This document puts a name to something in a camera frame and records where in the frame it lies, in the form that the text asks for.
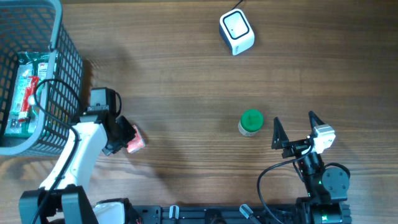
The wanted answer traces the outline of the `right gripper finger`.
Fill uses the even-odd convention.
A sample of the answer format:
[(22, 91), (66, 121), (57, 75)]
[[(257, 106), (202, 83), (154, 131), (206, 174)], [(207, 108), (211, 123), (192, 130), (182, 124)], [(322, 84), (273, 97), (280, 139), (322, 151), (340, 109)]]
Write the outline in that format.
[(278, 117), (274, 118), (274, 132), (272, 137), (272, 149), (283, 149), (289, 144), (289, 138), (287, 137), (282, 123)]
[(312, 135), (319, 135), (320, 131), (318, 126), (322, 127), (325, 123), (313, 111), (308, 112), (308, 117), (310, 120)]

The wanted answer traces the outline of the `green lid jar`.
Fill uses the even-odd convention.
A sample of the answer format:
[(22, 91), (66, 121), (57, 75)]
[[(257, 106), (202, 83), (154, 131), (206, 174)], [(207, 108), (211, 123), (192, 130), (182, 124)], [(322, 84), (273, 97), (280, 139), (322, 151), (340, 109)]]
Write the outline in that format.
[(239, 132), (246, 137), (255, 136), (264, 125), (264, 117), (259, 110), (246, 110), (238, 123)]

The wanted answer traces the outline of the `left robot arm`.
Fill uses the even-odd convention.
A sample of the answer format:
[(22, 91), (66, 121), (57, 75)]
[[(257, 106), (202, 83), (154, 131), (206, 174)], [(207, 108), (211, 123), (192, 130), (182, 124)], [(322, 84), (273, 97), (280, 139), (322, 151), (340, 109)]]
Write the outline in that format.
[(127, 148), (136, 130), (120, 114), (121, 97), (109, 88), (91, 90), (90, 105), (69, 126), (70, 135), (58, 161), (37, 190), (19, 200), (22, 223), (137, 223), (139, 214), (126, 198), (105, 200), (93, 207), (86, 196), (90, 177), (101, 153)]

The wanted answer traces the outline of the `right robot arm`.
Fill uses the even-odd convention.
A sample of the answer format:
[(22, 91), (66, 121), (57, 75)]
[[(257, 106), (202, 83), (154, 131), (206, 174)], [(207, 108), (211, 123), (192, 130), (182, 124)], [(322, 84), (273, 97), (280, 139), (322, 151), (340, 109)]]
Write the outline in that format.
[(308, 113), (311, 133), (305, 139), (290, 141), (279, 118), (274, 118), (272, 148), (283, 150), (282, 157), (293, 158), (308, 196), (296, 200), (295, 223), (352, 223), (348, 199), (347, 167), (339, 163), (325, 164), (321, 153), (330, 148), (335, 130), (313, 111)]

